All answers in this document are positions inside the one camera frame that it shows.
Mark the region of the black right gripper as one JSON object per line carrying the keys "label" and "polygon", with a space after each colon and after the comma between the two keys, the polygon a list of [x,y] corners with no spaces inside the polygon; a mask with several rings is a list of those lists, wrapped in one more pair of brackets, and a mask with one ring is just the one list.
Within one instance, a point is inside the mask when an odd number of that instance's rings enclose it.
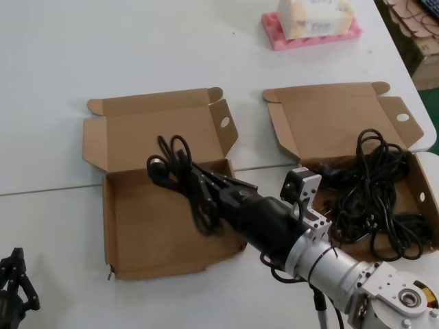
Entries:
{"label": "black right gripper", "polygon": [[289,207],[273,197],[261,196],[256,185],[203,169],[196,163],[191,167],[191,182],[205,216],[217,218],[219,202],[221,217],[249,244],[276,266],[285,265],[289,252],[305,232]]}

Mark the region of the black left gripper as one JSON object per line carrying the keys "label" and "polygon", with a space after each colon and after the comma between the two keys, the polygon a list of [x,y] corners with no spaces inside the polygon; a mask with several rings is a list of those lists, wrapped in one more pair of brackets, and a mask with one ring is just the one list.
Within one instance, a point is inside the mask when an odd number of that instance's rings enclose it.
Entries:
{"label": "black left gripper", "polygon": [[18,326],[29,310],[40,310],[40,301],[26,274],[24,251],[18,247],[1,260],[1,325]]}

